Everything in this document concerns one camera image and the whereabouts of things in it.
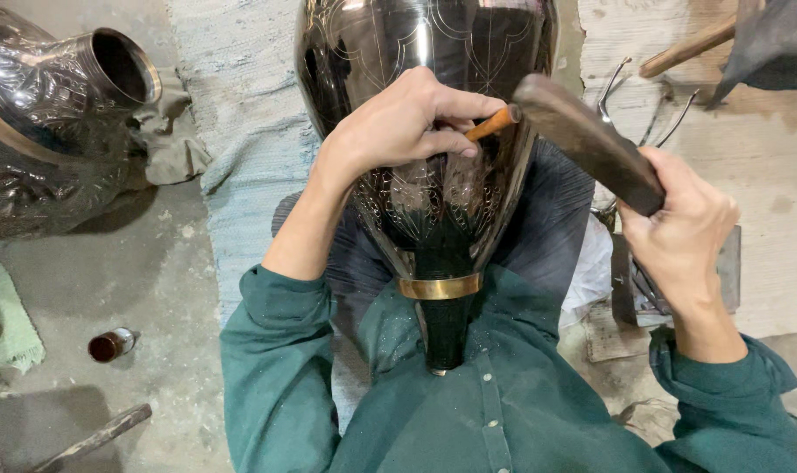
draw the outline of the green shirt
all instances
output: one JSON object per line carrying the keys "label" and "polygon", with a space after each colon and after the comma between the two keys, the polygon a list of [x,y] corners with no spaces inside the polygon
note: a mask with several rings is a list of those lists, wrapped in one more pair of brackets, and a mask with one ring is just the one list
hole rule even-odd
{"label": "green shirt", "polygon": [[797,381],[750,338],[744,360],[703,364],[656,331],[651,365],[681,420],[675,440],[650,448],[558,355],[558,307],[517,275],[487,269],[465,364],[442,377],[425,370],[413,301],[393,283],[362,321],[372,390],[341,438],[328,285],[257,266],[240,290],[220,334],[238,472],[797,471],[797,427],[779,398]]}

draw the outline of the hand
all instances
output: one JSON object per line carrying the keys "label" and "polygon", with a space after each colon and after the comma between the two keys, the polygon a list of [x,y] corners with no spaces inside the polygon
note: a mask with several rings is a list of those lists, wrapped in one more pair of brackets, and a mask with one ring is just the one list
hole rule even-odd
{"label": "hand", "polygon": [[621,203],[623,234],[632,254],[679,314],[691,315],[698,304],[721,304],[716,261],[740,218],[737,202],[698,177],[680,157],[656,148],[640,151],[655,167],[667,198],[649,218]]}
{"label": "hand", "polygon": [[[504,106],[503,100],[446,87],[427,67],[415,67],[337,125],[325,138],[314,170],[348,187],[380,166],[441,152],[475,156],[477,146],[460,130]],[[435,121],[446,125],[435,126]]]}

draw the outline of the silver pitcher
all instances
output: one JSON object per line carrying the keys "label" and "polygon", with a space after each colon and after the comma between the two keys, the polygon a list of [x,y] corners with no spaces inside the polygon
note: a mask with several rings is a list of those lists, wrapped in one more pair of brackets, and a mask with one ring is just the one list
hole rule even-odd
{"label": "silver pitcher", "polygon": [[124,122],[161,93],[118,31],[57,40],[0,8],[0,239],[68,231],[134,187]]}
{"label": "silver pitcher", "polygon": [[[550,0],[306,0],[296,67],[325,138],[403,71],[504,100],[521,78],[550,73]],[[518,202],[536,131],[521,123],[480,140],[474,158],[436,155],[362,176],[351,204],[404,296],[418,300],[429,370],[462,362],[473,295]]]}

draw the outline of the shirt sleeve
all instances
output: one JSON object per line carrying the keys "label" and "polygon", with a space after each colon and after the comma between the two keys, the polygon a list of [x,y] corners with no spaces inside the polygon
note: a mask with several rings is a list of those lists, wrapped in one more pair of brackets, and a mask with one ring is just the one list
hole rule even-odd
{"label": "shirt sleeve", "polygon": [[331,399],[331,297],[324,279],[261,266],[220,333],[224,414],[235,470],[324,471],[340,436]]}
{"label": "shirt sleeve", "polygon": [[709,364],[676,350],[675,333],[652,333],[650,365],[678,399],[675,440],[656,448],[674,471],[797,472],[797,424],[780,395],[797,379],[778,354],[743,336],[746,358]]}

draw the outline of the green towel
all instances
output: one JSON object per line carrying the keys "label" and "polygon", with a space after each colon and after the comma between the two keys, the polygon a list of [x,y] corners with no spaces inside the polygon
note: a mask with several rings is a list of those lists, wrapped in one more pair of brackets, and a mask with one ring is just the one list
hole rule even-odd
{"label": "green towel", "polygon": [[0,367],[10,364],[24,374],[45,357],[46,348],[22,307],[10,274],[0,263]]}

